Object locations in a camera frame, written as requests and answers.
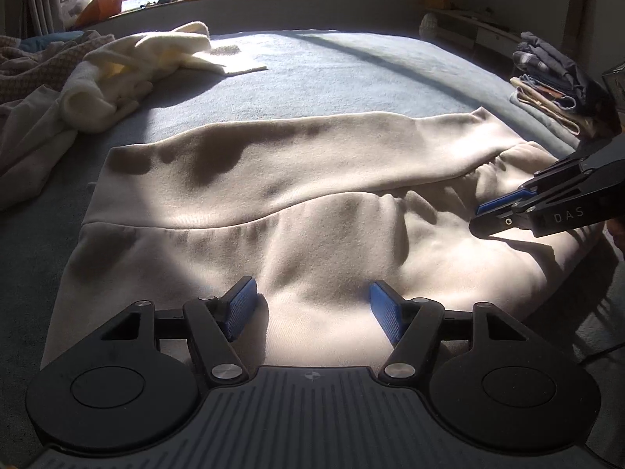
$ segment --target plastic bag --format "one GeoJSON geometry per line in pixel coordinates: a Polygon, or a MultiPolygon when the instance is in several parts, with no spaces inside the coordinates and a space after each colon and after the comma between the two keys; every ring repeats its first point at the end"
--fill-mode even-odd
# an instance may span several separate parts
{"type": "Polygon", "coordinates": [[[65,29],[68,30],[76,23],[77,17],[93,0],[68,0],[61,5],[61,16],[65,29]]]}

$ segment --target bed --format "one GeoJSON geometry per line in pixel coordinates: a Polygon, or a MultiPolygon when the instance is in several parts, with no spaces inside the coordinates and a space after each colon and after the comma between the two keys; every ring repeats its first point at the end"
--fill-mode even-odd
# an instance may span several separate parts
{"type": "MultiPolygon", "coordinates": [[[[36,199],[0,213],[0,460],[24,465],[39,443],[24,410],[58,283],[108,150],[154,142],[207,122],[365,111],[410,117],[485,107],[558,158],[575,145],[509,101],[512,87],[438,47],[405,37],[338,32],[237,34],[268,70],[222,78],[179,70],[110,131],[80,135],[36,199]]],[[[582,360],[625,340],[625,264],[602,238],[526,324],[582,360]]],[[[625,465],[625,349],[589,363],[604,406],[589,445],[625,465]]]]}

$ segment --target orange bag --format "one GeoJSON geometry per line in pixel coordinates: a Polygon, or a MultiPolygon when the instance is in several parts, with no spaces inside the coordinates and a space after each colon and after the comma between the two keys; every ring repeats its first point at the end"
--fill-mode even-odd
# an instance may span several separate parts
{"type": "Polygon", "coordinates": [[[108,17],[118,15],[120,12],[121,0],[92,0],[78,15],[74,28],[99,23],[108,17]]]}

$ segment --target metal screw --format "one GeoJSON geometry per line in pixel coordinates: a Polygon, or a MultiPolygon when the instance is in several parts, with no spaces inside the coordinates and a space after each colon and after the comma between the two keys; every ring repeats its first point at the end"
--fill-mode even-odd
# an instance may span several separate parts
{"type": "Polygon", "coordinates": [[[414,366],[407,363],[391,363],[384,368],[384,373],[393,379],[407,379],[412,377],[415,372],[414,366]]]}
{"type": "Polygon", "coordinates": [[[234,363],[222,363],[212,368],[211,374],[218,379],[234,379],[243,374],[243,368],[234,363]]]}

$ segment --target drawer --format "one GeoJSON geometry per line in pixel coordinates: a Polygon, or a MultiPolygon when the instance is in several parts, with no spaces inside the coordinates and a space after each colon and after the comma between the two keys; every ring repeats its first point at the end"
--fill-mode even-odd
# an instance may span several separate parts
{"type": "Polygon", "coordinates": [[[512,58],[512,53],[516,51],[518,43],[484,28],[477,29],[475,43],[492,49],[508,58],[512,58]]]}

